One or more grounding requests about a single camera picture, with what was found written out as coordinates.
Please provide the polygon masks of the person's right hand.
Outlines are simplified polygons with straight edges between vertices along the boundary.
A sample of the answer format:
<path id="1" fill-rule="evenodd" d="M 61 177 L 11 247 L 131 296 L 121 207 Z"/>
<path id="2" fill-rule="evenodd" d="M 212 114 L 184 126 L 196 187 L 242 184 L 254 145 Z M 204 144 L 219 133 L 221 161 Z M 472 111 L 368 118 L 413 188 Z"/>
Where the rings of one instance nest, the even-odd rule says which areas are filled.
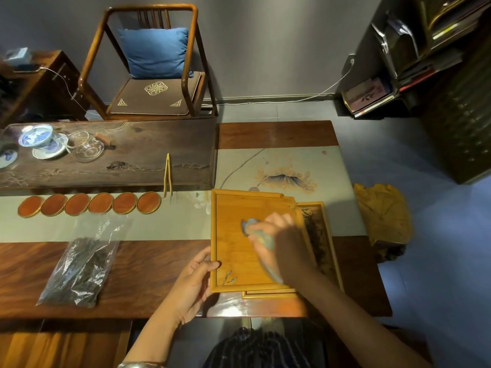
<path id="1" fill-rule="evenodd" d="M 256 251 L 263 249 L 261 246 L 253 246 Z M 275 264 L 277 271 L 283 279 L 283 284 L 300 290 L 310 275 L 316 272 L 304 236 L 298 227 L 298 239 L 295 244 L 275 245 Z"/>

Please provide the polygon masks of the blue-grey cleaning cloth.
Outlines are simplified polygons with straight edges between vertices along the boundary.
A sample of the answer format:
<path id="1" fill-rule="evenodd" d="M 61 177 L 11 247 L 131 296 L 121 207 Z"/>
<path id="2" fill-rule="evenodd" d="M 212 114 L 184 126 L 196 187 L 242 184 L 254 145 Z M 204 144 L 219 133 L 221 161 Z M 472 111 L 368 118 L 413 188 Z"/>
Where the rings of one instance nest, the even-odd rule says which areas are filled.
<path id="1" fill-rule="evenodd" d="M 276 283 L 283 284 L 283 279 L 277 271 L 275 264 L 274 249 L 275 241 L 267 232 L 259 229 L 251 229 L 251 226 L 258 224 L 260 221 L 254 218 L 241 221 L 241 230 L 245 237 L 251 235 L 257 239 L 258 246 L 261 246 L 259 252 L 256 251 L 259 263 L 262 269 L 267 273 L 268 277 Z"/>

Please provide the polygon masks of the light bamboo tray lid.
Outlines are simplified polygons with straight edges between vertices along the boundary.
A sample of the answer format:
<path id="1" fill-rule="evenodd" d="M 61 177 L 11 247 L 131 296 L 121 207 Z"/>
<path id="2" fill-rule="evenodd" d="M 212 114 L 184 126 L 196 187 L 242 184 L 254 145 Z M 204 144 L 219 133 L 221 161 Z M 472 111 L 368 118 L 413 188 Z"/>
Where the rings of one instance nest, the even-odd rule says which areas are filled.
<path id="1" fill-rule="evenodd" d="M 211 191 L 211 260 L 221 266 L 210 276 L 211 292 L 292 293 L 294 290 L 272 280 L 262 267 L 242 222 L 263 220 L 273 212 L 288 213 L 302 231 L 315 265 L 315 255 L 301 209 L 293 197 L 281 193 L 213 189 Z"/>

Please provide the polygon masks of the person's left forearm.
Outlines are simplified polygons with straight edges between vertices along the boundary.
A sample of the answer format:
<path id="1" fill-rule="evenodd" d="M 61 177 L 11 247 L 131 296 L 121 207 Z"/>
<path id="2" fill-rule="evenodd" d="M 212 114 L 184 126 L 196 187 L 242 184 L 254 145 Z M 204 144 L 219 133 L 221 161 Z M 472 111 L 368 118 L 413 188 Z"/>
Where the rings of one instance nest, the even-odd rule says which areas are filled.
<path id="1" fill-rule="evenodd" d="M 162 303 L 117 368 L 165 368 L 181 318 Z"/>

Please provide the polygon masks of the painted grey table runner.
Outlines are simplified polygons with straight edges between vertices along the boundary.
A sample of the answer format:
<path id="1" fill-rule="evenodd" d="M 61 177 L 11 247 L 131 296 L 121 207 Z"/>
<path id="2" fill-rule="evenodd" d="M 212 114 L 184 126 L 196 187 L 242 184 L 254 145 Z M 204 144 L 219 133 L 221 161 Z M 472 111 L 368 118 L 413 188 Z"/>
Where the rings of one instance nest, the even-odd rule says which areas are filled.
<path id="1" fill-rule="evenodd" d="M 278 192 L 299 202 L 324 203 L 332 236 L 366 235 L 340 148 L 220 149 L 215 188 Z M 174 192 L 151 214 L 133 210 L 123 240 L 195 240 L 211 235 L 211 194 Z M 0 243 L 70 241 L 78 217 L 64 212 L 21 218 L 24 197 L 0 197 Z"/>

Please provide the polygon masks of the bamboo tea tweezers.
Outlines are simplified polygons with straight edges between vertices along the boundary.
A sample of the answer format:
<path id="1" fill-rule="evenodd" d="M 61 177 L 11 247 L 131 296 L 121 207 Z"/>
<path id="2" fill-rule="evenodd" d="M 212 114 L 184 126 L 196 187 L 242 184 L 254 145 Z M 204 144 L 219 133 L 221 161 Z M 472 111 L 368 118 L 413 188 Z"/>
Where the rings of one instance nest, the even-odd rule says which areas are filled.
<path id="1" fill-rule="evenodd" d="M 171 176 L 171 164 L 170 164 L 170 154 L 167 153 L 164 167 L 164 185 L 163 185 L 163 198 L 170 194 L 173 195 L 173 186 L 172 186 L 172 176 Z"/>

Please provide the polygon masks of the row of round wooden coasters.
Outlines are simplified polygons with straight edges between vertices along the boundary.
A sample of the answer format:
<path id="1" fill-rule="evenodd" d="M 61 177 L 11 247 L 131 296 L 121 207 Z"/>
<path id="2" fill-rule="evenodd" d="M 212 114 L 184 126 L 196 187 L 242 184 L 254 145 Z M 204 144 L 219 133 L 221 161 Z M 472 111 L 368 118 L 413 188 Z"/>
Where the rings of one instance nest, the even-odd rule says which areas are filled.
<path id="1" fill-rule="evenodd" d="M 85 212 L 106 214 L 111 211 L 119 215 L 127 215 L 133 211 L 148 215 L 156 212 L 161 203 L 162 198 L 157 192 L 146 192 L 139 197 L 132 192 L 117 196 L 102 192 L 93 197 L 86 193 L 77 193 L 70 197 L 56 193 L 48 197 L 27 197 L 19 204 L 17 215 L 22 218 L 31 218 L 37 214 L 54 217 L 64 212 L 76 217 Z"/>

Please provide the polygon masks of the stack of books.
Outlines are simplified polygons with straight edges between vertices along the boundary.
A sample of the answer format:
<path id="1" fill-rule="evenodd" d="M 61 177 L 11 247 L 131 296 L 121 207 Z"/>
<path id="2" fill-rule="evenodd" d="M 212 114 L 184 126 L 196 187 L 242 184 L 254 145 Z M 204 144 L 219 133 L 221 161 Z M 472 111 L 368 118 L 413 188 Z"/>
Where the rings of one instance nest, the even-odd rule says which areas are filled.
<path id="1" fill-rule="evenodd" d="M 386 76 L 369 78 L 347 91 L 341 91 L 344 105 L 356 119 L 396 99 L 398 88 Z"/>

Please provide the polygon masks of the clear glass pitcher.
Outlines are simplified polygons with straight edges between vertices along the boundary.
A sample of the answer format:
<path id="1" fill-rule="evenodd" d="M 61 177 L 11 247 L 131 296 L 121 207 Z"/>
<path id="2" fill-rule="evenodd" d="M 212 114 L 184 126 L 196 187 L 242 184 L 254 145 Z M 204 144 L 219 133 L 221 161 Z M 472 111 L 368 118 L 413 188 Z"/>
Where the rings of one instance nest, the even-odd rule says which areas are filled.
<path id="1" fill-rule="evenodd" d="M 78 162 L 87 163 L 98 159 L 105 145 L 90 132 L 78 130 L 67 135 L 66 148 Z"/>

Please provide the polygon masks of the blue white saucer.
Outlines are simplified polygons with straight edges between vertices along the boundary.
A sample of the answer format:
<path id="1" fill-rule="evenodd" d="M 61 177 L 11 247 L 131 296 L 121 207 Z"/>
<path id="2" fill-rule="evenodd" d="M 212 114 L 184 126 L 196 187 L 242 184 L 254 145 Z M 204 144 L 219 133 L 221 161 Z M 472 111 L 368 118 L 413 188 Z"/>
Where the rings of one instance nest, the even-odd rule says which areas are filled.
<path id="1" fill-rule="evenodd" d="M 33 148 L 32 155 L 39 160 L 56 158 L 67 151 L 68 136 L 63 133 L 56 133 L 46 146 Z"/>

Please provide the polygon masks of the dark drawer cabinet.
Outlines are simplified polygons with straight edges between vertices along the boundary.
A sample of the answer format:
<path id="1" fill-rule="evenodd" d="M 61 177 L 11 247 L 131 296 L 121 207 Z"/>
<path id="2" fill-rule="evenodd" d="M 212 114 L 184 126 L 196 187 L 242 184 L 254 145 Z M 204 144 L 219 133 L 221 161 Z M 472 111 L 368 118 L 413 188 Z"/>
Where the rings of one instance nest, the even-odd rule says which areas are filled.
<path id="1" fill-rule="evenodd" d="M 421 122 L 457 184 L 491 175 L 491 24 L 429 91 Z"/>

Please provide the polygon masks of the blue white lidded gaiwan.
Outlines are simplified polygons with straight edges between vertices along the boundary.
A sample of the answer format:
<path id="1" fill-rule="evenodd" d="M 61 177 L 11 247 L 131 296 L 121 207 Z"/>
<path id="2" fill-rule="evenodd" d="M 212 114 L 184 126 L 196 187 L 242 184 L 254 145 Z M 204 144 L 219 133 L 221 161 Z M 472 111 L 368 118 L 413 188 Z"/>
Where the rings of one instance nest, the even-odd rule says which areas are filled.
<path id="1" fill-rule="evenodd" d="M 53 140 L 53 128 L 49 124 L 28 125 L 21 129 L 18 144 L 25 148 L 42 148 Z"/>

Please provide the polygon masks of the small blue white dish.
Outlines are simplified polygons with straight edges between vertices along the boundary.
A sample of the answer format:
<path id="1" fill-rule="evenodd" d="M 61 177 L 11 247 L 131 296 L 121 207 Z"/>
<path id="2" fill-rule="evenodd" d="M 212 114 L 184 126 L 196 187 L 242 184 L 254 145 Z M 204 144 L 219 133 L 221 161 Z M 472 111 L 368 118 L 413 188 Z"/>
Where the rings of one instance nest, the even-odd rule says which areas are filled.
<path id="1" fill-rule="evenodd" d="M 18 152 L 15 149 L 6 149 L 0 152 L 0 169 L 4 169 L 12 165 L 18 158 Z"/>

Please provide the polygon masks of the dark bookshelf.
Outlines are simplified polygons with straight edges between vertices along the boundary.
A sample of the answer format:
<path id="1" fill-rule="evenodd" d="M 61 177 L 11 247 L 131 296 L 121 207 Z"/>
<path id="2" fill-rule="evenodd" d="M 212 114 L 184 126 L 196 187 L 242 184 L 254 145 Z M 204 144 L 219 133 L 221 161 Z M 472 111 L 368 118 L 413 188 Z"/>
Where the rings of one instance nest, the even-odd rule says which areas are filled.
<path id="1" fill-rule="evenodd" d="M 397 98 L 356 120 L 409 115 L 433 81 L 463 62 L 469 35 L 482 26 L 488 11 L 491 0 L 382 0 L 355 53 L 346 59 L 336 109 L 354 118 L 341 91 L 386 76 L 398 88 Z"/>

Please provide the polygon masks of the dark wooden side table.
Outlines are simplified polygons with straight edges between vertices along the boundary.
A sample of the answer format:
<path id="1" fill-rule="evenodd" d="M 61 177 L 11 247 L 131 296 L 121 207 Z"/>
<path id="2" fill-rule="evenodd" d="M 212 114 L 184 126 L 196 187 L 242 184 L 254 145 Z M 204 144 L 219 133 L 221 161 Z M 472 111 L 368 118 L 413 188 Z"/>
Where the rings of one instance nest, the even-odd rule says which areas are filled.
<path id="1" fill-rule="evenodd" d="M 0 129 L 13 123 L 85 120 L 89 101 L 78 89 L 80 72 L 62 50 L 34 51 L 37 70 L 16 71 L 0 60 Z"/>

